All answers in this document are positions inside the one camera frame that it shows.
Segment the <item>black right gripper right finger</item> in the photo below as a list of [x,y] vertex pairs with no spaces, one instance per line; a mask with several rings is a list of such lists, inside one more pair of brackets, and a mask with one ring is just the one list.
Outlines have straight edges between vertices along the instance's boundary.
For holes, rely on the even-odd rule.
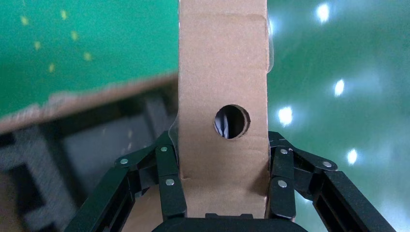
[[295,192],[312,202],[329,232],[393,232],[394,228],[331,160],[269,131],[270,184],[266,218],[292,221]]

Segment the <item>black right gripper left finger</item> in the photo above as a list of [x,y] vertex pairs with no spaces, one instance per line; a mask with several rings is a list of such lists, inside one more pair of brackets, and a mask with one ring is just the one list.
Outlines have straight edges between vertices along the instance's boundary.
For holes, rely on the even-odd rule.
[[118,158],[65,230],[119,232],[136,199],[154,186],[160,190],[163,220],[187,216],[175,148],[167,131],[151,146]]

